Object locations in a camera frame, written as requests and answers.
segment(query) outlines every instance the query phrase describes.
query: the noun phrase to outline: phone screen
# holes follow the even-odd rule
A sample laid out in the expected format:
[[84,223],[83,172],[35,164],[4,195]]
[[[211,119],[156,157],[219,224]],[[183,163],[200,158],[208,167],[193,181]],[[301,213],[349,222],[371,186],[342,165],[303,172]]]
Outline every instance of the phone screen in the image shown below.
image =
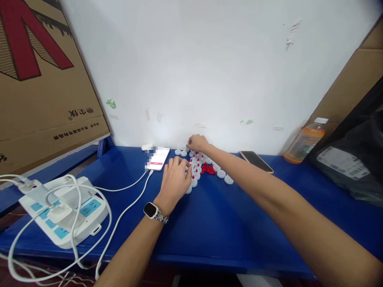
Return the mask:
[[268,172],[268,173],[273,173],[273,169],[271,167],[269,167],[269,165],[267,163],[265,163],[263,161],[263,159],[261,159],[259,157],[259,155],[257,155],[255,152],[253,151],[241,151],[240,154],[242,155],[242,157],[247,160],[249,163],[255,165],[256,167],[259,167],[260,169],[263,169],[264,171]]
[[159,148],[150,159],[149,169],[161,170],[170,152],[169,147]]

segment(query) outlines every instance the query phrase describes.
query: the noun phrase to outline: black plastic bag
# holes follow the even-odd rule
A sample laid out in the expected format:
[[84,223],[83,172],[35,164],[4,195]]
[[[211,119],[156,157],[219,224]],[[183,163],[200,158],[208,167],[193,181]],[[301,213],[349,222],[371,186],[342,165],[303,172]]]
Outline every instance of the black plastic bag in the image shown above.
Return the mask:
[[383,207],[383,110],[344,138],[309,156],[336,185],[361,201]]

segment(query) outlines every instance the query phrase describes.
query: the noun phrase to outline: watch face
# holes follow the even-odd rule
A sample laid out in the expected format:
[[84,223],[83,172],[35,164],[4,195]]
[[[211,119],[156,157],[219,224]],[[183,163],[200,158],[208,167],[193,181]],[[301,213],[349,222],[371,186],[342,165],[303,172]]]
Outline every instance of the watch face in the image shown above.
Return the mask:
[[144,207],[144,212],[147,216],[153,217],[156,215],[157,208],[150,202],[148,202]]

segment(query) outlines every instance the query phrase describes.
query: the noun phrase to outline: green paint spot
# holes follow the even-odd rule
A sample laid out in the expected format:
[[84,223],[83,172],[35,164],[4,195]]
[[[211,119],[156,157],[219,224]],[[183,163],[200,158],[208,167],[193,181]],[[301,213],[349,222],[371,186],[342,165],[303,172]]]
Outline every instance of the green paint spot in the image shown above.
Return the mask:
[[109,105],[112,109],[117,108],[116,102],[112,99],[107,100],[107,105]]

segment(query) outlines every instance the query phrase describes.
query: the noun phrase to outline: juice bottle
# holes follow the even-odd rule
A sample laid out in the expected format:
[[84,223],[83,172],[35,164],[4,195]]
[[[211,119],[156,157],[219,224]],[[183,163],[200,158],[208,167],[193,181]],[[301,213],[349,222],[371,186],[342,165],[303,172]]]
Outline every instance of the juice bottle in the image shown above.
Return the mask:
[[326,118],[316,118],[313,124],[304,127],[290,145],[283,158],[291,163],[301,163],[310,153],[314,146],[325,134],[323,125],[327,123]]

